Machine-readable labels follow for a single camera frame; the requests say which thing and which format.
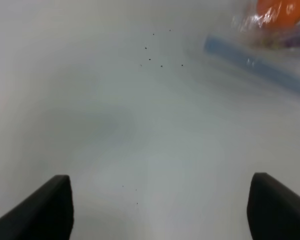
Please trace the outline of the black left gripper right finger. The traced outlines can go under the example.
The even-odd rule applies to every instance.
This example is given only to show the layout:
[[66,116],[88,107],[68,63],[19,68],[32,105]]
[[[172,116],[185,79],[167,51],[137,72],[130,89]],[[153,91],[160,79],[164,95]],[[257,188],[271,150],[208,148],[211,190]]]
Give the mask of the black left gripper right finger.
[[300,196],[265,172],[252,177],[246,214],[254,240],[300,240]]

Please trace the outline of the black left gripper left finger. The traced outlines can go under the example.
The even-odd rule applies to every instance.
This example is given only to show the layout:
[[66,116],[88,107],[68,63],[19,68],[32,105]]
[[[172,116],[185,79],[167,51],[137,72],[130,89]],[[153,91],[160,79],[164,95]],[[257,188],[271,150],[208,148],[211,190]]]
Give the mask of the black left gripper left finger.
[[0,240],[68,240],[74,205],[68,175],[55,175],[0,218]]

